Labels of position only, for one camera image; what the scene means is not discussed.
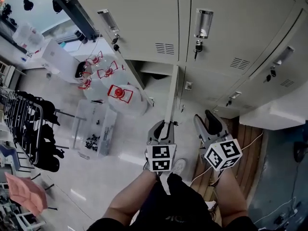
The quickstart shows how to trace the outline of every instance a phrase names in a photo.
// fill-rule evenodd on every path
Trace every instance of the tiled floor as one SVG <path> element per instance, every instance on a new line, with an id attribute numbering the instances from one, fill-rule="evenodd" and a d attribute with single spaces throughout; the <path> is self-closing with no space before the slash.
<path id="1" fill-rule="evenodd" d="M 75 114 L 80 99 L 85 99 L 81 90 L 74 84 L 52 76 L 46 78 L 47 71 L 36 69 L 27 71 L 19 85 L 20 90 L 54 103 L 56 108 Z M 187 160 L 187 170 L 183 180 L 192 179 L 200 141 L 193 126 L 194 112 L 181 117 L 180 125 L 175 127 L 176 159 Z M 73 118 L 58 115 L 60 127 L 54 126 L 58 145 L 68 146 Z M 142 171 L 145 162 L 144 150 L 148 130 L 164 118 L 159 110 L 149 109 L 139 118 L 128 118 L 118 114 L 113 133 L 110 154 L 96 160 L 86 160 L 74 150 L 66 150 L 65 158 L 60 159 L 60 170 L 56 173 L 41 171 L 42 177 L 35 179 L 39 184 L 55 187 L 47 191 L 50 207 L 58 211 L 45 210 L 42 217 L 47 222 L 45 230 L 83 231 L 99 219 L 112 198 Z M 166 175 L 162 181 L 166 185 Z"/>

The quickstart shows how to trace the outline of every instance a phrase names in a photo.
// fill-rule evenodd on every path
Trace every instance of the sneaker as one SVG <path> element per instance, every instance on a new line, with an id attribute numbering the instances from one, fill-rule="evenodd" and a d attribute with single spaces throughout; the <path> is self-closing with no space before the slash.
<path id="1" fill-rule="evenodd" d="M 179 159 L 178 161 L 175 162 L 169 174 L 173 173 L 179 176 L 185 169 L 185 165 L 186 165 L 185 159 L 183 158 Z"/>

